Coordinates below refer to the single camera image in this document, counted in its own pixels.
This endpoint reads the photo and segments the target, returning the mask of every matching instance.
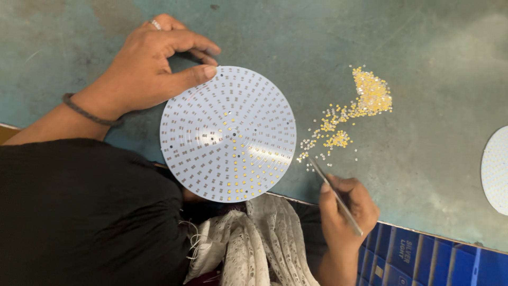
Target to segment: led board with chips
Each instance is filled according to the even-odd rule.
[[[494,133],[485,147],[482,185],[492,207],[508,215],[508,126]]]
[[[268,191],[285,174],[295,152],[295,118],[267,78],[223,66],[214,79],[168,100],[160,140],[184,187],[235,203]]]

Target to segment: pile of led chips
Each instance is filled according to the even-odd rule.
[[[353,69],[353,78],[359,95],[356,98],[357,102],[351,101],[349,107],[347,105],[329,104],[329,109],[323,110],[322,113],[325,114],[325,117],[321,118],[319,129],[315,129],[310,136],[315,139],[304,139],[300,143],[300,148],[304,149],[305,152],[302,152],[296,158],[298,162],[301,163],[303,158],[309,156],[308,150],[315,146],[318,139],[324,140],[323,146],[329,147],[330,150],[333,150],[334,146],[345,148],[348,143],[353,143],[346,131],[336,131],[338,124],[345,123],[352,118],[381,114],[382,111],[392,112],[392,96],[386,81],[374,76],[373,72],[362,71],[362,67]]]

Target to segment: worn table surface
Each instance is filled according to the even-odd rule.
[[[168,12],[216,41],[221,65],[272,80],[293,108],[299,141],[328,104],[356,98],[348,66],[366,64],[389,83],[394,111],[343,124],[354,143],[334,150],[325,169],[363,181],[380,220],[508,251],[508,217],[490,206],[480,180],[487,140],[508,125],[505,0],[0,4],[0,122],[28,126],[63,93],[99,77],[132,29]],[[190,63],[171,64],[181,70]],[[162,161],[162,109],[128,115],[107,141]],[[319,146],[310,151],[326,153]],[[316,202],[315,173],[305,169],[294,161],[272,191]]]

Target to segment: fingernail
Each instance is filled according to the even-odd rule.
[[[331,189],[332,189],[332,188],[330,188],[330,186],[329,186],[329,185],[327,185],[327,184],[323,184],[323,185],[321,186],[321,193],[322,193],[322,194],[327,193],[327,192],[329,192]]]
[[[204,70],[206,77],[212,78],[216,73],[217,69],[214,66],[208,66]]]

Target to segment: black bangle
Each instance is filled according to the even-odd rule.
[[[84,117],[92,120],[93,122],[97,122],[99,124],[102,124],[102,125],[108,125],[108,126],[118,126],[120,124],[123,123],[123,118],[120,118],[118,120],[105,120],[105,119],[100,119],[98,118],[97,116],[95,115],[91,115],[89,114],[88,112],[84,111],[83,109],[81,109],[81,107],[77,106],[76,104],[74,104],[72,101],[71,101],[71,96],[73,96],[74,94],[73,93],[66,93],[62,96],[62,101],[72,110],[74,110],[75,112],[83,115]]]

